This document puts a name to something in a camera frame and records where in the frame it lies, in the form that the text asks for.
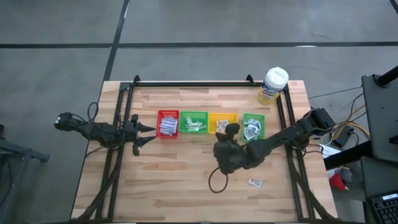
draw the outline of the small packet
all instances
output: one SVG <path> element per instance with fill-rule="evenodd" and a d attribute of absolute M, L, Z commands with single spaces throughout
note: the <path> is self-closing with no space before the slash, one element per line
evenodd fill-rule
<path fill-rule="evenodd" d="M 206 125 L 203 125 L 203 123 L 200 121 L 193 122 L 190 117 L 187 117 L 186 120 L 187 124 L 185 127 L 188 129 L 188 131 L 199 131 L 203 128 L 206 128 Z"/>
<path fill-rule="evenodd" d="M 243 125 L 249 125 L 249 124 L 251 124 L 253 122 L 254 122 L 254 119 L 250 118 L 250 119 L 244 120 L 243 121 Z"/>
<path fill-rule="evenodd" d="M 253 178 L 249 179 L 249 184 L 256 186 L 256 187 L 261 187 L 262 186 L 262 180 L 256 180 Z"/>
<path fill-rule="evenodd" d="M 254 120 L 251 124 L 254 125 L 255 127 L 257 127 L 258 129 L 261 129 L 260 121 Z"/>
<path fill-rule="evenodd" d="M 259 128 L 256 127 L 256 126 L 253 125 L 253 124 L 249 124 L 247 130 L 250 131 L 250 132 L 252 132 L 252 133 L 254 133 L 254 134 L 256 134 L 256 133 L 259 131 Z"/>
<path fill-rule="evenodd" d="M 162 134 L 173 136 L 173 134 L 175 134 L 175 132 L 177 131 L 177 123 L 178 120 L 171 116 L 162 118 L 162 121 L 160 122 L 159 125 L 160 132 Z"/>
<path fill-rule="evenodd" d="M 256 135 L 254 135 L 251 131 L 249 131 L 247 128 L 244 129 L 244 137 L 246 137 L 247 140 L 254 139 Z"/>
<path fill-rule="evenodd" d="M 228 125 L 228 120 L 217 121 L 216 132 L 225 134 L 225 128 Z"/>

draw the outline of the keyboard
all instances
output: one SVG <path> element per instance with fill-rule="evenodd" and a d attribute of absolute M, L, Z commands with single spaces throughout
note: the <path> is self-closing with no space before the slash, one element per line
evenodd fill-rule
<path fill-rule="evenodd" d="M 398 192 L 372 197 L 368 201 L 378 223 L 398 223 Z"/>

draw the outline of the butcher block tabletop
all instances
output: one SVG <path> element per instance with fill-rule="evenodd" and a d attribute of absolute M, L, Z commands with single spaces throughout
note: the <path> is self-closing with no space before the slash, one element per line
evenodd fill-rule
<path fill-rule="evenodd" d="M 104 82 L 96 122 L 112 123 L 120 82 Z M 290 96 L 296 120 L 310 110 L 304 82 L 289 81 Z M 257 101 L 259 87 L 134 87 L 130 114 L 155 127 L 158 110 L 207 111 L 237 113 L 242 124 L 244 113 L 266 117 L 266 137 L 278 133 L 280 121 L 277 105 Z M 287 125 L 289 116 L 284 96 Z M 140 136 L 154 136 L 155 131 Z M 241 133 L 236 135 L 243 144 Z M 154 139 L 132 154 L 132 143 L 126 143 L 114 211 L 114 222 L 296 222 L 293 193 L 285 149 L 274 149 L 264 162 L 253 169 L 239 169 L 228 175 L 226 190 L 214 194 L 208 187 L 210 173 L 218 167 L 213 156 L 214 134 L 178 133 L 175 139 Z M 91 141 L 87 152 L 100 145 Z M 319 150 L 308 147 L 308 151 Z M 100 190 L 106 149 L 85 159 L 72 218 L 78 217 Z M 335 203 L 320 153 L 304 157 L 311 191 L 334 217 Z M 258 188 L 249 178 L 263 181 Z M 211 180 L 215 190 L 222 189 L 225 176 L 216 172 Z M 108 211 L 110 190 L 105 198 L 104 217 Z M 304 215 L 305 199 L 300 193 Z"/>

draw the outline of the gray floor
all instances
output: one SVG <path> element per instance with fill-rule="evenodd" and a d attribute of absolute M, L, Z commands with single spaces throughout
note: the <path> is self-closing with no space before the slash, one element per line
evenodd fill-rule
<path fill-rule="evenodd" d="M 0 1 L 0 44 L 111 43 L 123 0 Z M 388 0 L 132 0 L 121 42 L 397 41 Z M 53 127 L 64 111 L 85 116 L 96 101 L 110 49 L 0 49 L 0 123 L 9 141 L 51 154 L 34 162 L 16 223 L 67 220 L 87 141 Z M 261 79 L 271 67 L 305 80 L 308 96 L 360 86 L 362 75 L 397 65 L 398 47 L 119 49 L 111 80 Z M 310 99 L 336 121 L 361 93 Z M 358 123 L 367 127 L 366 118 Z M 364 136 L 358 132 L 361 141 Z M 339 216 L 361 221 L 360 204 L 335 193 Z"/>

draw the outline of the black cable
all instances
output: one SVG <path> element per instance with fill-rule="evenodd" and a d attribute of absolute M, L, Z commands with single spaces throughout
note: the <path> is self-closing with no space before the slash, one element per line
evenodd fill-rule
<path fill-rule="evenodd" d="M 95 108 L 95 112 L 94 112 L 94 117 L 91 119 L 90 118 L 90 108 L 93 105 L 96 105 L 96 108 Z M 97 117 L 97 115 L 98 115 L 98 104 L 97 104 L 97 102 L 91 102 L 90 105 L 88 105 L 88 108 L 87 108 L 87 118 L 88 118 L 87 123 L 94 122 L 94 120 Z"/>
<path fill-rule="evenodd" d="M 355 118 L 354 120 L 351 120 L 350 122 L 356 121 L 357 119 L 359 119 L 360 117 L 364 116 L 365 114 L 366 114 L 366 111 L 363 114 L 361 114 L 360 116 L 358 116 L 357 118 Z"/>
<path fill-rule="evenodd" d="M 94 153 L 94 152 L 96 152 L 96 151 L 98 151 L 98 150 L 100 150 L 100 149 L 102 149 L 102 148 L 104 148 L 104 146 L 101 146 L 101 147 L 99 147 L 99 148 L 97 148 L 97 149 L 92 150 L 91 152 L 89 152 L 89 153 L 86 154 L 85 158 L 87 158 L 91 153 Z"/>
<path fill-rule="evenodd" d="M 363 95 L 363 93 L 359 94 L 359 95 L 353 100 L 353 103 L 351 104 L 351 111 L 349 112 L 349 117 L 347 118 L 346 121 L 348 121 L 349 119 L 351 119 L 351 116 L 353 115 L 353 109 L 354 109 L 355 101 L 356 101 L 359 97 L 361 97 L 362 95 Z"/>
<path fill-rule="evenodd" d="M 215 170 L 213 170 L 213 171 L 211 172 L 210 176 L 209 176 L 209 188 L 210 188 L 211 192 L 213 192 L 214 194 L 218 194 L 218 193 L 223 192 L 223 191 L 226 189 L 226 186 L 228 185 L 228 175 L 225 175 L 225 177 L 226 177 L 225 186 L 224 186 L 221 190 L 215 191 L 215 190 L 213 190 L 213 189 L 211 188 L 211 184 L 210 184 L 211 177 L 213 176 L 213 174 L 214 174 L 218 169 L 220 169 L 220 167 L 217 167 Z"/>
<path fill-rule="evenodd" d="M 12 172 L 11 172 L 11 163 L 10 163 L 10 161 L 7 160 L 7 164 L 8 164 L 8 176 L 10 178 L 10 187 L 8 188 L 7 193 L 5 194 L 4 198 L 0 202 L 0 208 L 2 207 L 2 205 L 4 204 L 6 199 L 8 198 L 8 195 L 10 194 L 10 191 L 12 189 Z"/>
<path fill-rule="evenodd" d="M 355 144 L 355 146 L 357 146 L 359 144 L 359 136 L 356 133 L 353 133 L 353 134 L 356 136 L 356 144 Z"/>
<path fill-rule="evenodd" d="M 313 153 L 313 152 L 317 152 L 317 153 L 323 154 L 323 146 L 321 146 L 321 145 L 319 145 L 319 144 L 311 144 L 311 143 L 308 143 L 308 145 L 309 145 L 309 146 L 319 146 L 319 147 L 321 147 L 321 151 L 316 151 L 316 150 L 314 150 L 314 151 L 307 151 L 307 148 L 306 148 L 306 147 L 293 147 L 293 149 L 296 150 L 296 155 L 297 155 L 297 151 L 299 151 L 299 150 L 303 152 L 303 157 L 304 157 L 307 153 Z"/>
<path fill-rule="evenodd" d="M 96 105 L 96 108 L 95 108 L 94 116 L 91 118 L 90 109 L 91 109 L 91 106 L 93 106 L 93 105 Z M 77 118 L 81 119 L 82 123 L 78 124 L 77 126 L 82 126 L 82 125 L 85 125 L 85 124 L 94 123 L 94 120 L 95 120 L 95 118 L 98 115 L 98 110 L 99 110 L 98 103 L 97 102 L 91 102 L 90 105 L 88 105 L 88 107 L 87 107 L 88 121 L 86 121 L 84 118 L 82 118 L 81 116 L 79 116 L 77 114 L 72 114 L 72 116 L 76 116 Z M 98 127 L 97 125 L 95 125 L 95 127 L 100 129 L 100 130 L 102 130 L 102 131 L 104 131 L 104 132 L 106 132 L 106 133 L 110 133 L 110 134 L 116 134 L 116 133 L 118 133 L 118 131 L 120 131 L 120 130 L 117 130 L 116 132 L 115 131 L 108 131 L 108 130 L 105 130 L 105 129 L 101 128 L 101 127 Z"/>
<path fill-rule="evenodd" d="M 321 97 L 321 96 L 328 96 L 328 95 L 332 95 L 332 94 L 336 94 L 336 93 L 341 93 L 341 92 L 344 92 L 344 91 L 356 90 L 356 89 L 359 89 L 359 88 L 362 88 L 362 87 L 360 86 L 360 87 L 355 87 L 355 88 L 349 88 L 349 89 L 346 89 L 346 90 L 336 91 L 336 92 L 333 92 L 333 93 L 326 93 L 326 94 L 322 94 L 322 95 L 318 95 L 318 96 L 311 96 L 311 97 L 308 97 L 308 99 Z"/>

